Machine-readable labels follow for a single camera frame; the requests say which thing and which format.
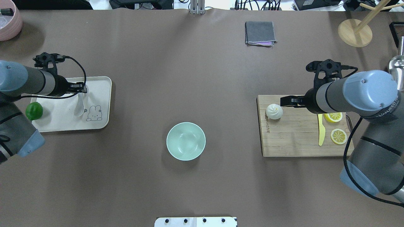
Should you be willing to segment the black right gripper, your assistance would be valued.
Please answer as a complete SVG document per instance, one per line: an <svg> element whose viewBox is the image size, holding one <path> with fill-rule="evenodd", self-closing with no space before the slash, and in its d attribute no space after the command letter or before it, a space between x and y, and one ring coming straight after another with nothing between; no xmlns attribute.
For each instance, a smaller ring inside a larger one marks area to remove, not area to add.
<svg viewBox="0 0 404 227"><path fill-rule="evenodd" d="M316 92L308 91L304 96L281 97L280 106L293 108L305 107L309 112L317 112L318 105L316 100Z"/></svg>

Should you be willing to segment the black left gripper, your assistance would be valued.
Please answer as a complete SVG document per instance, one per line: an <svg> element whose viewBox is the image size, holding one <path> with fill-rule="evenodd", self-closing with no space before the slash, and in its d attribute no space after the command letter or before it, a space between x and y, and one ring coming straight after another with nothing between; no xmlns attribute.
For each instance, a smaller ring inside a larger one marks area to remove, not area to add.
<svg viewBox="0 0 404 227"><path fill-rule="evenodd" d="M60 82L60 96L77 94L77 93L88 93L88 89L84 89L85 84L83 82L71 83L67 81Z"/></svg>

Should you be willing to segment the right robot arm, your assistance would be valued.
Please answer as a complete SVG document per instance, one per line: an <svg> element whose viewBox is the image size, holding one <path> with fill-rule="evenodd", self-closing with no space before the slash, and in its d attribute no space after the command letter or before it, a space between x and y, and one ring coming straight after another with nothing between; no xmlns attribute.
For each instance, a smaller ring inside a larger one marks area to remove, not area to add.
<svg viewBox="0 0 404 227"><path fill-rule="evenodd" d="M367 121L352 154L343 154L340 180L359 194L403 207L403 93L389 73L371 70L342 79L319 79L303 96L284 96L283 107L306 108L314 114L354 112Z"/></svg>

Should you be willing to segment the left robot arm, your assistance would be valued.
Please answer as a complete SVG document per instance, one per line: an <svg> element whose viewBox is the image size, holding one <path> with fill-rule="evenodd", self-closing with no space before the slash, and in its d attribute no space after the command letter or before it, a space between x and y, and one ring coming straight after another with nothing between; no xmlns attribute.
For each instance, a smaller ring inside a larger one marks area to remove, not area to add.
<svg viewBox="0 0 404 227"><path fill-rule="evenodd" d="M18 100L68 99L87 92L85 80L71 83L58 74L56 65L66 59L73 60L71 56L42 53L34 58L34 67L1 60L1 163L14 155L25 157L45 143L39 130L16 105Z"/></svg>

